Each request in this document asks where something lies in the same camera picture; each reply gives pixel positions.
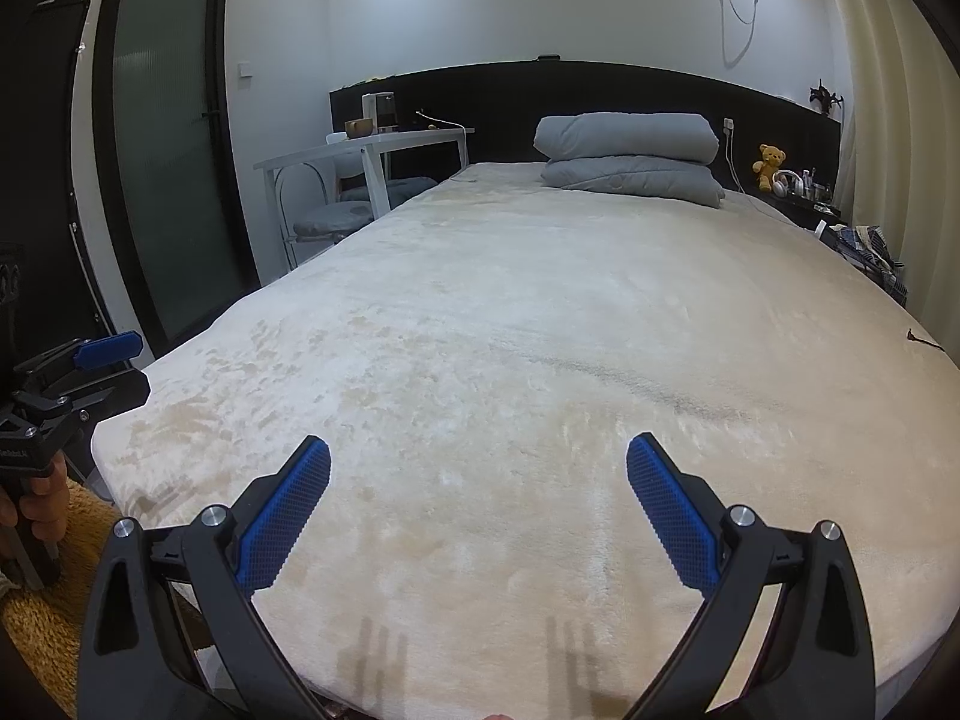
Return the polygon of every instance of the finger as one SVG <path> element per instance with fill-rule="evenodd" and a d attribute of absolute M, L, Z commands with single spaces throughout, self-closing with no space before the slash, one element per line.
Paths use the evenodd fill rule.
<path fill-rule="evenodd" d="M 59 451 L 54 455 L 54 472 L 44 478 L 31 479 L 35 495 L 49 495 L 66 487 L 66 455 Z"/>
<path fill-rule="evenodd" d="M 63 488 L 49 495 L 24 495 L 20 498 L 20 510 L 24 517 L 34 522 L 55 522 L 66 517 L 70 505 L 70 490 Z"/>
<path fill-rule="evenodd" d="M 66 536 L 66 517 L 56 522 L 35 522 L 32 531 L 41 541 L 63 541 Z"/>
<path fill-rule="evenodd" d="M 13 528 L 16 525 L 16 520 L 16 506 L 13 506 L 10 498 L 7 498 L 7 494 L 0 490 L 0 525 Z"/>

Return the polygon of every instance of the beige curtain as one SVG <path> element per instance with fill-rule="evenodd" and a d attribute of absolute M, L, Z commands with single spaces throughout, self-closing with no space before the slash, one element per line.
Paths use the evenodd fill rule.
<path fill-rule="evenodd" d="M 837 4 L 856 97 L 840 202 L 882 227 L 906 264 L 907 308 L 960 362 L 960 76 L 912 0 Z"/>

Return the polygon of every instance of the teddy bear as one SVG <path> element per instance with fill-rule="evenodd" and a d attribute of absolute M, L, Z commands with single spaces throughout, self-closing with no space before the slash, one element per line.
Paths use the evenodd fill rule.
<path fill-rule="evenodd" d="M 776 146 L 760 147 L 760 154 L 763 159 L 761 162 L 754 163 L 754 172 L 760 176 L 757 180 L 760 182 L 760 191 L 773 191 L 774 173 L 786 161 L 786 154 Z"/>

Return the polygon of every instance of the black headboard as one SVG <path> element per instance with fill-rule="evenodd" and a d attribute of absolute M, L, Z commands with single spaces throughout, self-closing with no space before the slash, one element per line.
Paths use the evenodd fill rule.
<path fill-rule="evenodd" d="M 819 79 L 811 79 L 817 85 Z M 752 164 L 760 144 L 787 153 L 784 167 L 801 172 L 816 167 L 817 180 L 836 181 L 840 158 L 840 124 L 812 110 L 742 86 L 674 73 L 669 70 L 601 62 L 503 62 L 430 70 L 370 81 L 330 93 L 333 124 L 361 116 L 360 98 L 371 92 L 395 92 L 402 125 L 422 127 L 424 113 L 467 127 L 472 162 L 534 162 L 545 157 L 534 149 L 536 125 L 544 116 L 590 111 L 702 114 L 721 139 L 710 166 L 716 179 L 734 189 L 723 156 L 723 120 L 733 119 L 734 165 L 747 191 L 757 182 Z M 429 175 L 436 180 L 458 169 L 456 148 L 431 146 L 394 155 L 397 177 Z"/>

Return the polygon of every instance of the beige bedspread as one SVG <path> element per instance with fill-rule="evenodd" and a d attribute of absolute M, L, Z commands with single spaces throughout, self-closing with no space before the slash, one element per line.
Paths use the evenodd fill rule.
<path fill-rule="evenodd" d="M 960 602 L 960 372 L 741 197 L 540 169 L 471 167 L 152 365 L 94 440 L 120 505 L 184 523 L 316 434 L 330 488 L 254 599 L 306 680 L 387 720 L 620 717 L 700 603 L 626 481 L 649 430 L 728 504 L 837 520 L 898 671 Z"/>

